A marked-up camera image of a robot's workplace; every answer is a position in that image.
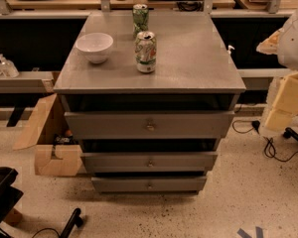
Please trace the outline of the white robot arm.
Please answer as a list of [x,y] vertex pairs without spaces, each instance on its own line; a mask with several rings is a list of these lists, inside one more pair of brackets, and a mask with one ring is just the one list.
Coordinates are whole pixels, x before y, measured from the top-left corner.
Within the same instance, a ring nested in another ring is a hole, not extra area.
[[259,133],[275,136],[298,115],[298,9],[256,50],[266,55],[277,55],[278,62],[292,70],[285,76],[274,77],[268,89]]

